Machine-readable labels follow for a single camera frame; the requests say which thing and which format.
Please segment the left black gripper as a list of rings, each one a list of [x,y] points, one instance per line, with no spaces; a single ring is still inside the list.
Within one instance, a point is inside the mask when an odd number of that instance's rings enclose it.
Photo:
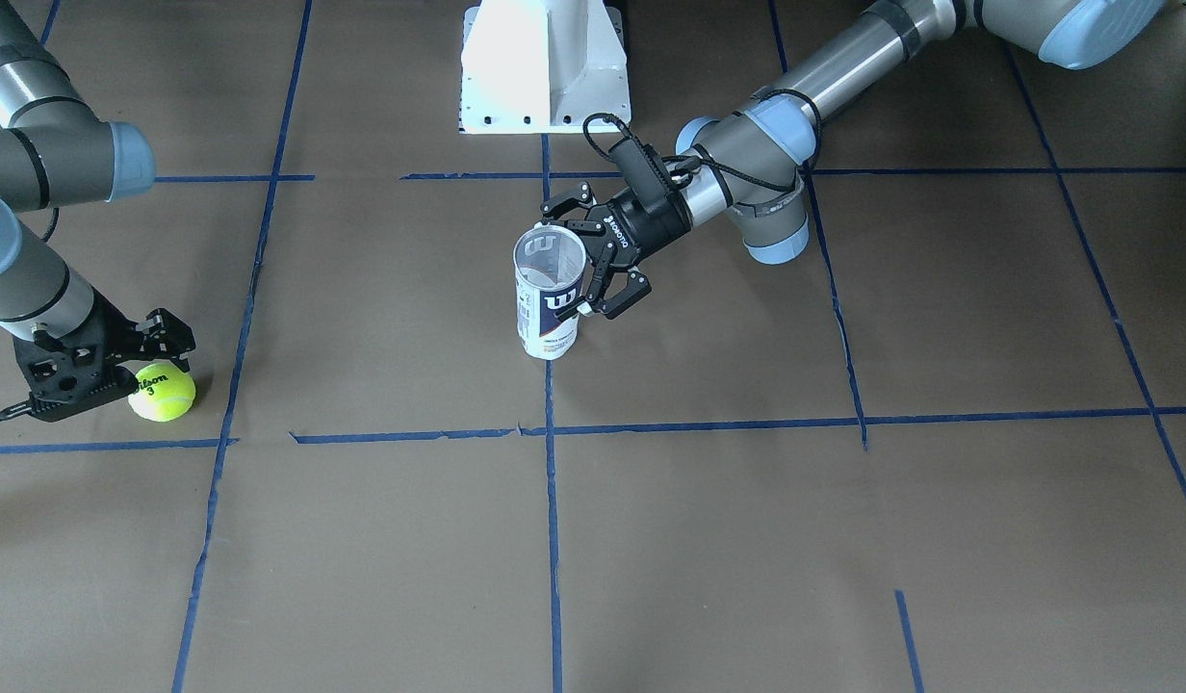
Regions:
[[[637,266],[643,259],[684,236],[693,228],[681,193],[655,198],[624,189],[607,203],[597,201],[589,185],[576,185],[541,203],[540,225],[559,225],[589,240],[607,240],[593,252],[592,275],[576,301],[580,314],[599,313],[607,320],[627,311],[652,290]]]

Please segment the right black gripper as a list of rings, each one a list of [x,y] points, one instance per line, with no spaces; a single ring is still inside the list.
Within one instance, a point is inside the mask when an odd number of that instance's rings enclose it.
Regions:
[[[120,394],[139,389],[138,373],[149,361],[168,360],[190,371],[196,350],[193,331],[166,309],[157,309],[138,325],[111,306],[94,307],[87,320],[62,338],[40,332],[42,346],[13,338],[13,355],[28,386],[28,396],[68,402],[109,383]],[[134,355],[136,360],[126,360]]]

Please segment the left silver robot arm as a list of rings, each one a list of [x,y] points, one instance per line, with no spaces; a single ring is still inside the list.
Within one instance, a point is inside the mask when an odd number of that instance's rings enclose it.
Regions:
[[[624,187],[606,201],[574,190],[546,202],[543,220],[584,243],[587,268],[546,307],[559,320],[607,319],[651,285],[640,263],[725,216],[755,262],[790,262],[810,237],[805,176],[830,123],[918,55],[968,31],[990,34],[1066,70],[1098,66],[1150,25],[1161,1],[875,1],[806,59],[721,117],[694,117],[662,155],[607,113],[618,141],[601,155]]]

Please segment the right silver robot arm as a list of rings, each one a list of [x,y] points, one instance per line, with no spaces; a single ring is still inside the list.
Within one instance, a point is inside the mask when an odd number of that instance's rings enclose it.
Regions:
[[[138,389],[127,361],[189,368],[191,328],[134,322],[31,233],[21,214],[147,193],[157,155],[134,123],[103,121],[8,1],[0,1],[0,328],[28,394],[0,422],[57,422]]]

